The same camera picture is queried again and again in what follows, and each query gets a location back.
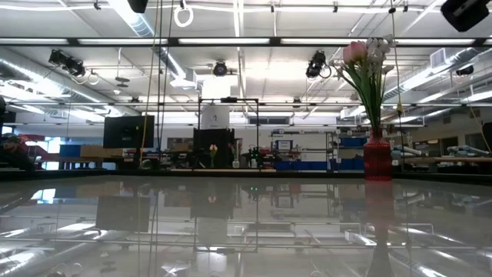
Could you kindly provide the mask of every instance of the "window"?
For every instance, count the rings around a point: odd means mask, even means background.
[[[9,132],[14,132],[14,129],[12,127],[2,127],[2,135]]]
[[[484,137],[480,133],[465,135],[464,140],[468,146],[487,151],[487,146],[485,144]]]
[[[259,123],[260,125],[289,125],[290,119],[291,118],[288,116],[271,118],[260,117]],[[249,124],[256,124],[257,122],[256,117],[249,118]]]

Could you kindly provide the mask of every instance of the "security camera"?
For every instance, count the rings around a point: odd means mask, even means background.
[[[215,67],[212,72],[215,76],[222,77],[228,73],[228,67],[225,66],[225,62],[219,61],[215,63]]]

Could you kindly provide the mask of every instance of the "cardboard box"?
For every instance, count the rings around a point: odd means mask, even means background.
[[[179,142],[175,144],[175,148],[173,149],[174,151],[188,151],[189,150],[189,144],[186,142]]]
[[[101,145],[83,145],[81,157],[86,158],[111,158],[122,157],[123,149],[104,149]]]

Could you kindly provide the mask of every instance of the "person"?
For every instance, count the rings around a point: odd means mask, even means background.
[[[7,162],[10,166],[33,172],[36,170],[34,163],[21,147],[21,139],[12,133],[2,136],[2,147],[0,147],[0,160]]]

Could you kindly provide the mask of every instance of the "black speaker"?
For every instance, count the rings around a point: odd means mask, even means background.
[[[487,144],[492,145],[492,122],[485,123],[482,126],[482,132],[484,132],[484,137]]]
[[[447,0],[440,12],[459,32],[466,32],[489,15],[490,0]]]
[[[130,8],[136,13],[144,13],[147,8],[147,3],[148,0],[128,0]]]

